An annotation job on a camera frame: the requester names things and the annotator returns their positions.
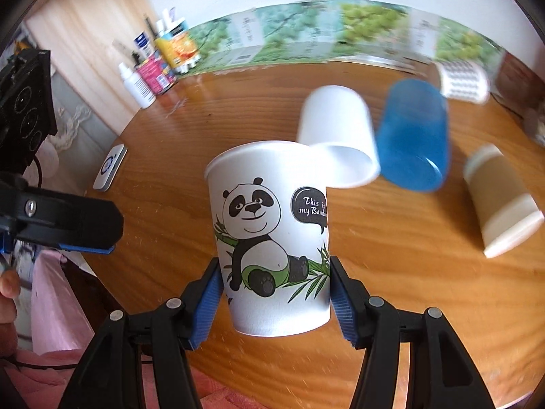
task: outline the pink clothing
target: pink clothing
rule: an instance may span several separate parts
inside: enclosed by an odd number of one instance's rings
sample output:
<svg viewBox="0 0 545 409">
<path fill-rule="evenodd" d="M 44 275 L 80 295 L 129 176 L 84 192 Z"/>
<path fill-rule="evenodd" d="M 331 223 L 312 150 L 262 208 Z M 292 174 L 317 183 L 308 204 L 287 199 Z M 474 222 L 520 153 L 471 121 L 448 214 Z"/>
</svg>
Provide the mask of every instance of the pink clothing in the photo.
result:
<svg viewBox="0 0 545 409">
<path fill-rule="evenodd" d="M 61 258 L 55 251 L 42 251 L 36 260 L 31 311 L 35 352 L 17 351 L 16 359 L 21 363 L 76 364 L 94 335 L 62 272 Z M 26 367 L 18 370 L 6 361 L 0 361 L 2 366 L 30 409 L 57 409 L 74 371 Z M 204 409 L 265 409 L 194 368 L 191 368 L 191 374 Z M 158 409 L 151 364 L 142 365 L 142 381 L 146 407 Z"/>
</svg>

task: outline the white remote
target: white remote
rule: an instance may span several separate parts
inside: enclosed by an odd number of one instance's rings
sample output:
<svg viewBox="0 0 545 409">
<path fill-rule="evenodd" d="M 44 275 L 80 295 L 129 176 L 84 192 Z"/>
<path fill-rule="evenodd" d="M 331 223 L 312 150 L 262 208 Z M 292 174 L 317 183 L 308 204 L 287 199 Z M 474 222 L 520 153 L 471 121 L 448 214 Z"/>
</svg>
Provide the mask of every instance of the white remote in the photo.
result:
<svg viewBox="0 0 545 409">
<path fill-rule="evenodd" d="M 108 190 L 126 153 L 127 147 L 125 145 L 117 145 L 112 148 L 96 176 L 93 189 L 101 192 Z"/>
</svg>

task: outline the wood grain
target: wood grain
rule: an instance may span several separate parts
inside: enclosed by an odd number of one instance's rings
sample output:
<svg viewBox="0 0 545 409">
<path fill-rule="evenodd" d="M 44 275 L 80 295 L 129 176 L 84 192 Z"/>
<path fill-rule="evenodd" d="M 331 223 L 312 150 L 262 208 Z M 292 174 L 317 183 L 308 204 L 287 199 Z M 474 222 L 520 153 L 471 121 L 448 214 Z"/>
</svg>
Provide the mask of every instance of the wood grain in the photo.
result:
<svg viewBox="0 0 545 409">
<path fill-rule="evenodd" d="M 396 71 L 334 63 L 265 66 L 189 77 L 140 111 L 121 136 L 128 146 L 113 186 L 125 232 L 110 256 L 89 264 L 131 313 L 178 295 L 215 255 L 203 172 L 217 154 L 256 140 L 295 140 L 303 100 L 319 86 L 355 89 L 377 123 Z M 512 402 L 545 373 L 545 230 L 486 259 L 462 180 L 466 156 L 497 145 L 538 204 L 545 204 L 545 152 L 495 101 L 450 102 L 452 164 L 434 194 L 379 178 L 328 189 L 331 253 L 349 275 L 398 308 L 441 308 L 472 355 L 494 402 Z M 283 338 L 236 333 L 222 300 L 193 366 L 271 408 L 347 408 L 363 351 L 344 341 L 334 317 Z M 396 407 L 404 407 L 408 346 L 402 346 Z"/>
<path fill-rule="evenodd" d="M 132 49 L 146 30 L 145 13 L 155 19 L 148 0 L 49 0 L 26 20 L 57 71 L 118 135 L 139 106 L 118 70 L 120 62 L 133 63 L 112 42 Z"/>
</svg>

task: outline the finger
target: finger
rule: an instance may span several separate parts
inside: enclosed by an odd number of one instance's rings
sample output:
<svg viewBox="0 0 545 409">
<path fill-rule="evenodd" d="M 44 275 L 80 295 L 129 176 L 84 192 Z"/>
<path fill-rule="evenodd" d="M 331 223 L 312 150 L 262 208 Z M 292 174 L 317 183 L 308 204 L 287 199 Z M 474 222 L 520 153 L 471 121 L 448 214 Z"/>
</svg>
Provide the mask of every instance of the finger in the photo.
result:
<svg viewBox="0 0 545 409">
<path fill-rule="evenodd" d="M 14 324 L 0 324 L 0 357 L 9 357 L 17 350 L 17 331 Z"/>
<path fill-rule="evenodd" d="M 7 270 L 0 276 L 0 295 L 7 298 L 18 297 L 21 293 L 21 280 L 14 270 Z"/>
<path fill-rule="evenodd" d="M 17 318 L 17 308 L 11 298 L 0 296 L 0 324 L 13 323 Z"/>
</svg>

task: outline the silver screw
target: silver screw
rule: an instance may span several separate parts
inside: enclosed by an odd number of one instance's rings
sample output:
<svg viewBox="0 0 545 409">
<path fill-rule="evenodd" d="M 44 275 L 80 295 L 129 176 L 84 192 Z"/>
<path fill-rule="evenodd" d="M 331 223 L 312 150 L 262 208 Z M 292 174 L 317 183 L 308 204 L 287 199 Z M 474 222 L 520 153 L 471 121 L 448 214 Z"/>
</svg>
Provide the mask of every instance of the silver screw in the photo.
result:
<svg viewBox="0 0 545 409">
<path fill-rule="evenodd" d="M 123 318 L 123 311 L 116 310 L 110 314 L 110 320 L 112 321 L 118 321 L 122 318 Z"/>
<path fill-rule="evenodd" d="M 28 200 L 25 204 L 25 214 L 27 217 L 32 217 L 36 213 L 36 201 Z"/>
<path fill-rule="evenodd" d="M 381 307 L 384 305 L 384 300 L 381 297 L 371 297 L 369 299 L 369 304 L 374 307 Z"/>
<path fill-rule="evenodd" d="M 181 305 L 182 305 L 182 300 L 180 300 L 179 298 L 171 298 L 167 302 L 167 307 L 169 309 L 176 309 L 180 307 Z"/>
<path fill-rule="evenodd" d="M 437 307 L 430 307 L 428 309 L 428 314 L 429 314 L 429 316 L 431 318 L 441 318 L 442 317 L 442 312 Z"/>
</svg>

